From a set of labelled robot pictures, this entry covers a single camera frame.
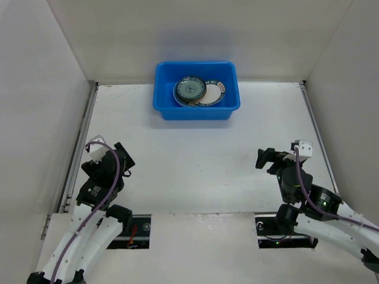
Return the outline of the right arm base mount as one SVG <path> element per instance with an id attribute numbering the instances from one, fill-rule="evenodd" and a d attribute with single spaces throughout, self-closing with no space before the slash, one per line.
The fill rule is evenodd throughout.
<path id="1" fill-rule="evenodd" d="M 314 249 L 318 245 L 316 238 L 279 226 L 275 217 L 276 213 L 255 214 L 260 249 Z"/>

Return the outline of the yellow patterned plate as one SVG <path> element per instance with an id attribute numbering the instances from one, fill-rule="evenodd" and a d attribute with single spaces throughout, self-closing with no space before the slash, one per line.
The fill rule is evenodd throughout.
<path id="1" fill-rule="evenodd" d="M 182 101 L 178 99 L 176 102 L 182 107 L 204 107 L 205 106 L 199 101 L 186 102 L 186 101 Z"/>

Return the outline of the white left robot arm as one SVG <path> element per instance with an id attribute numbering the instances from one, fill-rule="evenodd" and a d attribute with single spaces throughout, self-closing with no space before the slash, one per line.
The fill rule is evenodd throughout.
<path id="1" fill-rule="evenodd" d="M 85 145 L 91 160 L 81 168 L 88 176 L 76 197 L 69 225 L 46 265 L 27 283 L 85 283 L 96 261 L 120 234 L 133 227 L 130 209 L 114 204 L 135 165 L 123 145 L 95 137 Z"/>

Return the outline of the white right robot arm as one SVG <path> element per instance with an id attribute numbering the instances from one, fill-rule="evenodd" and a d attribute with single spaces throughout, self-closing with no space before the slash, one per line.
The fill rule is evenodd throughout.
<path id="1" fill-rule="evenodd" d="M 283 204 L 274 225 L 278 232 L 307 235 L 334 245 L 378 273 L 378 226 L 350 208 L 336 193 L 318 186 L 313 176 L 303 170 L 311 158 L 309 144 L 293 144 L 291 152 L 273 148 L 258 150 L 256 169 L 267 163 L 267 173 L 277 178 Z"/>

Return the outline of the celadon blue pattern plate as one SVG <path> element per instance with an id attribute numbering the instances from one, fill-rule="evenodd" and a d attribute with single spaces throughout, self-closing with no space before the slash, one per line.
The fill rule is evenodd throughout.
<path id="1" fill-rule="evenodd" d="M 205 96 L 207 86 L 205 81 L 197 76 L 186 76 L 174 87 L 174 94 L 184 102 L 194 102 Z"/>

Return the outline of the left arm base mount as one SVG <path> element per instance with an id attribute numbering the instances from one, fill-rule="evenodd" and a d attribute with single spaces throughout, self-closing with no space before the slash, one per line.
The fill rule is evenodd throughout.
<path id="1" fill-rule="evenodd" d="M 107 247 L 109 250 L 143 250 L 149 249 L 151 232 L 151 215 L 133 215 L 129 227 L 124 227 Z"/>

